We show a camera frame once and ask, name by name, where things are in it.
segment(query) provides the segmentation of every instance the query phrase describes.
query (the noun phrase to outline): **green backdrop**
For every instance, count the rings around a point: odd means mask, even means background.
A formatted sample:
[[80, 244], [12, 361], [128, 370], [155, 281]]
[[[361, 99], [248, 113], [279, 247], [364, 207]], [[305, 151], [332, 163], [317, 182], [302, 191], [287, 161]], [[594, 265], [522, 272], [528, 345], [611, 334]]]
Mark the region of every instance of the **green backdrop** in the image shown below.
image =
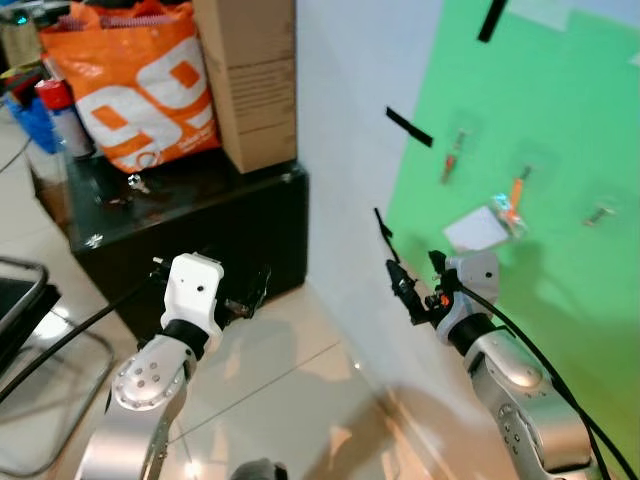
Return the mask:
[[[638, 470], [639, 32], [579, 11], [564, 32], [505, 12], [484, 44], [489, 4], [444, 2], [414, 118], [435, 141], [407, 145], [387, 218], [394, 244], [430, 279], [426, 251], [451, 252], [443, 228], [531, 165], [529, 231], [496, 248], [498, 304]], [[442, 185], [460, 128], [471, 133]], [[583, 225], [599, 205], [616, 214]]]

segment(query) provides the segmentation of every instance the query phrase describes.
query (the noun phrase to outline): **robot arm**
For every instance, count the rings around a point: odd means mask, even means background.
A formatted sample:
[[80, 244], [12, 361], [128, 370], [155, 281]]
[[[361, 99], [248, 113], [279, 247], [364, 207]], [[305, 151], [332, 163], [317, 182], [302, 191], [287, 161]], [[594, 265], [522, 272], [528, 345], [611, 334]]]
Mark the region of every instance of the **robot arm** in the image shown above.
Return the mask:
[[540, 362], [460, 285], [491, 303], [498, 297], [498, 262], [491, 252], [446, 258], [430, 252], [441, 283], [422, 306], [415, 280], [387, 261], [394, 293], [412, 323], [431, 323], [441, 342], [453, 345], [478, 398], [493, 416], [513, 465], [526, 480], [601, 480], [589, 435], [578, 413], [556, 391]]
[[[119, 367], [107, 410], [85, 451], [76, 480], [157, 479], [169, 427], [184, 406], [187, 384], [205, 350], [216, 350], [222, 329], [213, 319], [222, 266], [197, 254], [171, 264], [163, 330]], [[249, 317], [262, 302], [270, 271], [261, 272], [253, 305], [231, 302]]]

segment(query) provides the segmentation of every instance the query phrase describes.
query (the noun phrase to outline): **white wall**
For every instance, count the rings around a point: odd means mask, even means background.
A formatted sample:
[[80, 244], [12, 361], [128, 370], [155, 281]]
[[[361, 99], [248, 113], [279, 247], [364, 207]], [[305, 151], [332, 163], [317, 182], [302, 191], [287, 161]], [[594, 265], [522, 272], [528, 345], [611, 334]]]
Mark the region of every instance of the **white wall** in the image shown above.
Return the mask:
[[365, 373], [405, 410], [432, 474], [508, 480], [515, 478], [509, 459], [461, 358], [439, 345], [429, 326], [412, 327], [393, 298], [372, 211], [386, 211], [406, 144], [385, 106], [412, 118], [439, 12], [439, 0], [298, 2], [299, 159], [311, 174], [309, 281]]

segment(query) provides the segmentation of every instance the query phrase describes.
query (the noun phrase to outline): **tile floor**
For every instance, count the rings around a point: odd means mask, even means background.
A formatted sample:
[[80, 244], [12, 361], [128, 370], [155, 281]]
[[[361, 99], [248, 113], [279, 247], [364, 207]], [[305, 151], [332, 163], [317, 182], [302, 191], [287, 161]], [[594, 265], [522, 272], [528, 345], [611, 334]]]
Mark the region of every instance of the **tile floor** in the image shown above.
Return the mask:
[[[0, 166], [24, 140], [0, 112]], [[34, 157], [37, 150], [28, 149]], [[65, 238], [32, 198], [22, 159], [0, 175], [0, 255], [45, 263], [63, 294], [57, 311], [71, 320], [104, 305]], [[113, 345], [118, 361], [135, 350], [116, 314], [93, 331]], [[33, 466], [59, 441], [105, 361], [95, 345], [80, 343], [62, 352], [71, 366], [48, 362], [0, 408], [0, 470]], [[49, 386], [43, 389], [45, 382]], [[35, 478], [73, 478], [106, 394], [103, 386], [62, 459]], [[220, 349], [200, 362], [170, 440], [162, 480], [222, 480], [242, 462], [261, 457], [284, 462], [292, 479], [430, 478], [378, 407], [309, 286], [225, 331]], [[0, 473], [4, 478], [11, 477]]]

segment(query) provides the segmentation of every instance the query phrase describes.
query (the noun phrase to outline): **orange bag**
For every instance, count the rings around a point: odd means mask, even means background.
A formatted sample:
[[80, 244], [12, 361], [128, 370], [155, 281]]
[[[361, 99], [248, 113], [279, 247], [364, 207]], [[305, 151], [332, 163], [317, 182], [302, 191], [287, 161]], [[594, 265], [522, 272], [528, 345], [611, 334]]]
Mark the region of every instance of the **orange bag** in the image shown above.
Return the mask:
[[[190, 3], [113, 10], [72, 2], [71, 18], [81, 31], [58, 25], [40, 37], [116, 167], [133, 173], [220, 145]], [[147, 26], [105, 29], [105, 19]]]

